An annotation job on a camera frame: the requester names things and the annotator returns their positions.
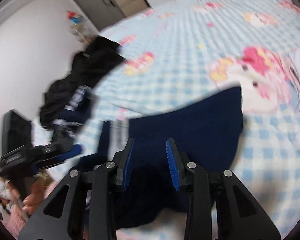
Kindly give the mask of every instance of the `bed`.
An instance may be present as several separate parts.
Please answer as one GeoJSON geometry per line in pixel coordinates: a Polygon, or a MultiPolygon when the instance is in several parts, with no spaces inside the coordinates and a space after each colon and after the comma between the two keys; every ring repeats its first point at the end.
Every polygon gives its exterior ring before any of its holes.
{"type": "MultiPolygon", "coordinates": [[[[300,114],[278,58],[300,47],[300,9],[291,0],[176,0],[101,35],[119,42],[127,61],[94,89],[98,103],[77,138],[82,155],[96,152],[103,121],[170,112],[240,82],[244,130],[231,170],[285,238],[300,219],[300,114]]],[[[35,120],[34,144],[50,138],[35,120]]],[[[76,161],[49,173],[61,179],[76,161]]],[[[120,229],[118,239],[183,239],[186,214],[171,212],[120,229]]],[[[216,239],[215,208],[212,217],[216,239]]]]}

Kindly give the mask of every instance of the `gray door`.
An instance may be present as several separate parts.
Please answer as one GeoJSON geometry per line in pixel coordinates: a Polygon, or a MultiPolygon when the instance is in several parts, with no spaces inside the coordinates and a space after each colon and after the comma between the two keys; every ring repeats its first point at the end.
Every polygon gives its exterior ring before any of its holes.
{"type": "Polygon", "coordinates": [[[74,0],[99,31],[124,18],[114,0],[74,0]]]}

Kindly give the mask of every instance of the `pink cartoon character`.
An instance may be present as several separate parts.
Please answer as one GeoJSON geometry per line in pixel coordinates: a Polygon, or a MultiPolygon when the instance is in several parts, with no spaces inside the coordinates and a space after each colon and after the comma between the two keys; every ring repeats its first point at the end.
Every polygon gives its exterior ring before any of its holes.
{"type": "Polygon", "coordinates": [[[299,8],[298,6],[296,6],[296,5],[294,5],[294,4],[293,4],[292,2],[290,2],[290,1],[282,1],[282,2],[280,3],[280,5],[283,6],[283,7],[285,7],[285,8],[287,8],[287,9],[289,9],[289,10],[293,10],[293,11],[295,11],[296,13],[300,14],[300,8],[299,8]]]}
{"type": "Polygon", "coordinates": [[[253,27],[263,28],[268,25],[279,24],[270,14],[267,13],[245,13],[244,19],[253,27]]]}
{"type": "Polygon", "coordinates": [[[159,27],[154,32],[154,36],[160,36],[164,31],[167,30],[167,27],[168,25],[166,23],[159,25],[159,27]]]}
{"type": "Polygon", "coordinates": [[[149,16],[151,16],[152,14],[155,13],[155,9],[149,9],[149,10],[146,10],[145,12],[142,12],[141,14],[139,14],[138,16],[136,16],[136,19],[138,20],[142,20],[144,18],[147,18],[149,16]]]}
{"type": "Polygon", "coordinates": [[[291,92],[277,55],[264,48],[248,47],[241,59],[226,57],[210,66],[218,88],[242,88],[242,111],[269,113],[278,103],[288,103],[291,92]]]}
{"type": "Polygon", "coordinates": [[[220,7],[222,7],[223,5],[221,3],[212,3],[212,2],[207,2],[205,5],[199,5],[199,6],[193,6],[192,8],[198,12],[198,13],[202,13],[202,14],[206,14],[209,11],[212,10],[218,10],[220,7]]]}
{"type": "Polygon", "coordinates": [[[129,44],[129,43],[133,42],[136,37],[137,37],[137,35],[126,36],[121,41],[119,41],[119,44],[122,45],[122,46],[126,45],[126,44],[129,44]]]}
{"type": "Polygon", "coordinates": [[[158,15],[158,18],[163,20],[163,19],[166,19],[166,18],[168,18],[170,16],[173,16],[173,15],[174,15],[173,12],[168,12],[168,13],[164,13],[164,14],[158,15]]]}
{"type": "Polygon", "coordinates": [[[119,108],[119,113],[118,113],[118,116],[117,116],[116,119],[121,120],[121,121],[126,119],[127,118],[127,111],[128,111],[127,109],[120,107],[119,108]]]}
{"type": "Polygon", "coordinates": [[[125,64],[124,73],[127,76],[134,76],[146,72],[153,64],[154,54],[146,52],[142,54],[137,60],[127,60],[125,64]]]}

